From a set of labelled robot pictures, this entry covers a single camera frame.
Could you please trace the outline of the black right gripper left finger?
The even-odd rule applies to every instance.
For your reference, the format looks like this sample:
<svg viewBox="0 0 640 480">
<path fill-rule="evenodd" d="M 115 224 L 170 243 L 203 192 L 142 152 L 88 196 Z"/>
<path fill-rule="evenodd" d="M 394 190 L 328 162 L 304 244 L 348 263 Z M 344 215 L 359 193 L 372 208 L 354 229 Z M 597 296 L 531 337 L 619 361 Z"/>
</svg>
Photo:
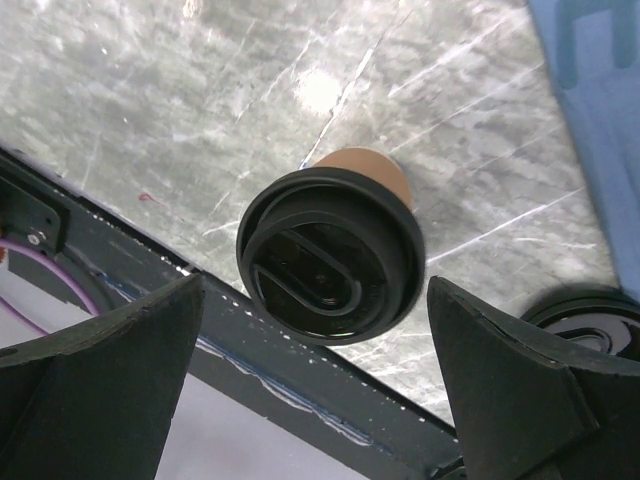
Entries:
<svg viewBox="0 0 640 480">
<path fill-rule="evenodd" d="M 2 478 L 154 478 L 204 300 L 191 275 L 2 349 Z"/>
</svg>

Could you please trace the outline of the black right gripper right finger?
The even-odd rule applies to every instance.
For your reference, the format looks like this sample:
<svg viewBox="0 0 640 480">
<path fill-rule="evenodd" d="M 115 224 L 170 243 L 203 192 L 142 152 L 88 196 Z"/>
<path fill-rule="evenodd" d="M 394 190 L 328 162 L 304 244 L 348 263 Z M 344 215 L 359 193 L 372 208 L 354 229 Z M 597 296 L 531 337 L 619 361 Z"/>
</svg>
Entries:
<svg viewBox="0 0 640 480">
<path fill-rule="evenodd" d="M 635 479 L 639 359 L 604 354 L 434 277 L 428 314 L 471 479 Z"/>
</svg>

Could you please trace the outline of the black lid stack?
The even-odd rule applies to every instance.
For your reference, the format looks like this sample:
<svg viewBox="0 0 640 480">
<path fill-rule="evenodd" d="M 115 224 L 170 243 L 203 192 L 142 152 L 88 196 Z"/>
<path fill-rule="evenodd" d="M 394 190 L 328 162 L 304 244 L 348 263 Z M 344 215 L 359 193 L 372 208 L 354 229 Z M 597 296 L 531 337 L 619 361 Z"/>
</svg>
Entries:
<svg viewBox="0 0 640 480">
<path fill-rule="evenodd" d="M 521 319 L 575 344 L 639 359 L 639 303 L 618 289 L 570 284 L 533 303 Z"/>
</svg>

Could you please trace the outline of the black coffee cup lid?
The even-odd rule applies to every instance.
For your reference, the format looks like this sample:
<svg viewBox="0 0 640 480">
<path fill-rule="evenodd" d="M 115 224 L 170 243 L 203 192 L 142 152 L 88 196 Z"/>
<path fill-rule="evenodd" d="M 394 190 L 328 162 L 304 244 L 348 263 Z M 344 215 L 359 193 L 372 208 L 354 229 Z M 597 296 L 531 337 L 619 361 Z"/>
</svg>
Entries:
<svg viewBox="0 0 640 480">
<path fill-rule="evenodd" d="M 318 167 L 281 177 L 249 204 L 236 260 L 263 318 L 303 342 L 342 346 L 412 311 L 426 249 L 411 207 L 389 188 Z"/>
</svg>

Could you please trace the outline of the brown paper coffee cup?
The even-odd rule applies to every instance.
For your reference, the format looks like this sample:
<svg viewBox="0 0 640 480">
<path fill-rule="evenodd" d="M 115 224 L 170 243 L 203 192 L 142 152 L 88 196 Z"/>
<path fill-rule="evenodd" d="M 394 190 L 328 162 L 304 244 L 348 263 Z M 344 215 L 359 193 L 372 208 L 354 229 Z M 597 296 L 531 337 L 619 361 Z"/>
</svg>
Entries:
<svg viewBox="0 0 640 480">
<path fill-rule="evenodd" d="M 338 168 L 368 177 L 396 195 L 410 210 L 412 194 L 407 176 L 389 156 L 371 148 L 347 147 L 336 150 L 312 165 Z"/>
</svg>

